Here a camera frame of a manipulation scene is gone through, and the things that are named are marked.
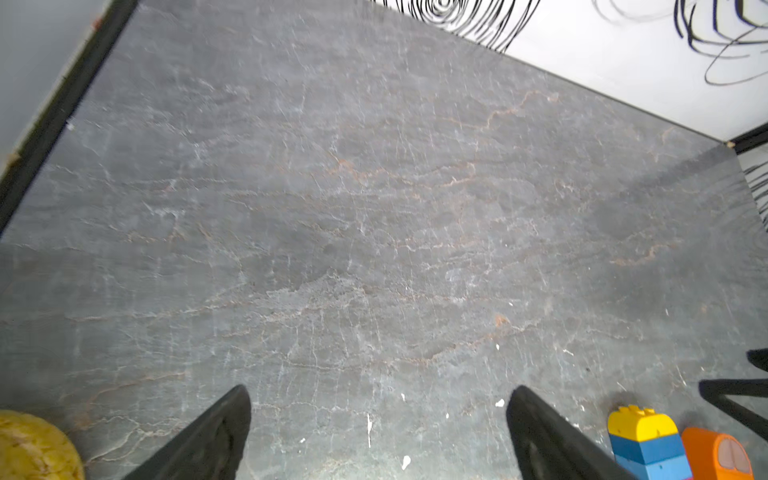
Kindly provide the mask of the dark blue lego brick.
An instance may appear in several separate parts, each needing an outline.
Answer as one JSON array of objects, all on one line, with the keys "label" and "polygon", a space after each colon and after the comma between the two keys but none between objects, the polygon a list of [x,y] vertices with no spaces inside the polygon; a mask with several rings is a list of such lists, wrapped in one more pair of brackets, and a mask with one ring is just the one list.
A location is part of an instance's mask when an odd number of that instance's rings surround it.
[{"label": "dark blue lego brick", "polygon": [[645,441],[636,441],[610,434],[609,439],[615,456],[642,465],[685,456],[685,449],[679,434]]}]

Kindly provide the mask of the light blue lego brick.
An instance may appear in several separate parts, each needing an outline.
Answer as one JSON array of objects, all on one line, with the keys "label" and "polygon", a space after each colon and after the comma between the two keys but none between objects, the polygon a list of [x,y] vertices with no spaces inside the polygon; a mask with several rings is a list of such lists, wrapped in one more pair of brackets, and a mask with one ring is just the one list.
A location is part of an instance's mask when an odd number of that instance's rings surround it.
[{"label": "light blue lego brick", "polygon": [[621,456],[616,456],[615,460],[622,468],[640,480],[687,480],[693,478],[692,470],[685,455],[647,465]]}]

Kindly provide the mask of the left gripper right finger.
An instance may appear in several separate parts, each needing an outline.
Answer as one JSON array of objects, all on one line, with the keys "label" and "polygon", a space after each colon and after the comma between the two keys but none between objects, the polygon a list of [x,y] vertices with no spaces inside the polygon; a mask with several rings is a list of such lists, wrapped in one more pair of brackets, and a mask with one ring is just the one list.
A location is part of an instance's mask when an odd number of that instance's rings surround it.
[{"label": "left gripper right finger", "polygon": [[524,385],[513,390],[506,409],[506,421],[524,480],[633,477]]}]

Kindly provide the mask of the yellow lego brick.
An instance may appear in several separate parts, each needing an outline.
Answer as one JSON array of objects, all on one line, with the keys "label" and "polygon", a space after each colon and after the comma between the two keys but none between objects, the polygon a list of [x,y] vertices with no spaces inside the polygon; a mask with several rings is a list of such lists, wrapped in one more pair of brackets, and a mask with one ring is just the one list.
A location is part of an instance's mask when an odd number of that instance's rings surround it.
[{"label": "yellow lego brick", "polygon": [[676,424],[668,415],[637,405],[620,406],[609,415],[607,426],[610,435],[635,442],[679,433]]}]

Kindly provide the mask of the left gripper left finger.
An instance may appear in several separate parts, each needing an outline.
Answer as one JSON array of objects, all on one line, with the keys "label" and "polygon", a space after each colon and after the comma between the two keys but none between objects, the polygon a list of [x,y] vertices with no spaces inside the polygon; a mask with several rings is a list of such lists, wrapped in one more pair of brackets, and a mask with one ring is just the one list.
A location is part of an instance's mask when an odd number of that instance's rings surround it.
[{"label": "left gripper left finger", "polygon": [[250,396],[244,385],[237,385],[127,477],[234,479],[250,423]]}]

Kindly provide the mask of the orange half-round lego piece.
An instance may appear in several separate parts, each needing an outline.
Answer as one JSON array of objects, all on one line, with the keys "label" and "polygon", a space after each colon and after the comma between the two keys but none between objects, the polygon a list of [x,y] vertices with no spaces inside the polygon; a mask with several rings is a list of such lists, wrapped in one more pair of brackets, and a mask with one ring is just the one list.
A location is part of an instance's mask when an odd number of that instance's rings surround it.
[{"label": "orange half-round lego piece", "polygon": [[733,436],[697,427],[681,435],[694,480],[753,480],[750,459]]}]

